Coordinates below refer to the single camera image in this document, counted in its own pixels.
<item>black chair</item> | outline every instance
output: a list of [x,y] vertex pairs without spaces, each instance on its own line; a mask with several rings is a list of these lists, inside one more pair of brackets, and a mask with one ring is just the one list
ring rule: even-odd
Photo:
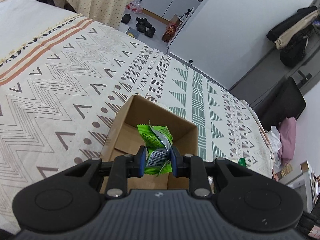
[[265,130],[272,125],[278,127],[285,118],[296,120],[306,107],[306,102],[294,79],[281,80],[271,92],[253,108]]

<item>cardboard box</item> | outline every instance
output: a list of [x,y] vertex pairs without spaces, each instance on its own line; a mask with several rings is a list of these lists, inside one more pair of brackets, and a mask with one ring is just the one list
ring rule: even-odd
[[[136,155],[142,140],[137,125],[149,124],[167,126],[173,136],[173,144],[181,155],[198,153],[198,129],[195,124],[178,117],[139,95],[131,96],[122,106],[113,121],[100,157],[102,161],[113,161],[123,154]],[[102,190],[107,183],[105,178]],[[144,174],[142,178],[128,179],[130,189],[177,189],[189,188],[189,179],[175,178],[172,173],[156,175]]]
[[178,15],[173,15],[171,21],[168,23],[168,25],[166,26],[166,30],[169,29],[170,26],[172,26],[173,24],[175,24],[177,27],[181,24],[182,22],[179,20]]

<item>candy wrapper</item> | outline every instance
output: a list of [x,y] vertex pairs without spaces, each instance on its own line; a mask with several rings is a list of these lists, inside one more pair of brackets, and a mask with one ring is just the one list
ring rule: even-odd
[[172,171],[168,160],[172,146],[172,135],[166,126],[137,125],[146,143],[147,159],[145,174],[164,174]]

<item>geometric pattern blanket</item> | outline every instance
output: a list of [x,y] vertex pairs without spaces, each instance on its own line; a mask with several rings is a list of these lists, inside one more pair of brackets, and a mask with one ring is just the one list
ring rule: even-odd
[[132,94],[195,123],[204,160],[245,157],[249,169],[272,176],[272,151],[247,104],[168,55],[78,15],[0,63],[0,214],[16,223],[18,191],[99,156]]

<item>bottle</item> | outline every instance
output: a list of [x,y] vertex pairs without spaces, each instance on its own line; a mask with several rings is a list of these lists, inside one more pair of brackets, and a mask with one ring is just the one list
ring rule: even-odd
[[190,9],[188,9],[188,11],[186,13],[184,13],[184,15],[181,16],[181,18],[179,19],[179,21],[184,22],[186,20],[186,18],[188,17],[189,13],[191,12]]
[[175,24],[171,25],[167,29],[167,31],[163,34],[162,40],[168,43],[171,40],[171,38],[175,35],[176,30],[177,30],[177,26]]

